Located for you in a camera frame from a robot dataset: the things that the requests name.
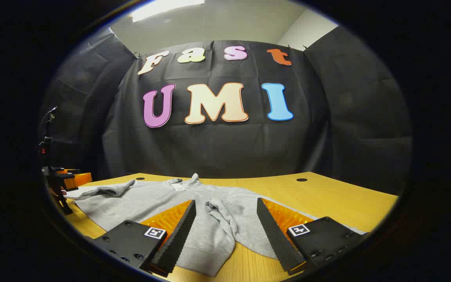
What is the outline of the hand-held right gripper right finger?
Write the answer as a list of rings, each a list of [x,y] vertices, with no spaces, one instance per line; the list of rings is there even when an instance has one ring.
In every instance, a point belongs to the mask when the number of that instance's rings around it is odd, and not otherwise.
[[[258,198],[256,213],[281,267],[288,274],[314,272],[359,245],[369,236],[330,217],[311,219]]]

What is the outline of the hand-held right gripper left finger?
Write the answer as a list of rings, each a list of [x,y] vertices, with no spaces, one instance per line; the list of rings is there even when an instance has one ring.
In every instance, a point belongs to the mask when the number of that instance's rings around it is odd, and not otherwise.
[[[168,277],[196,214],[195,200],[188,200],[141,223],[125,220],[92,243],[132,267]]]

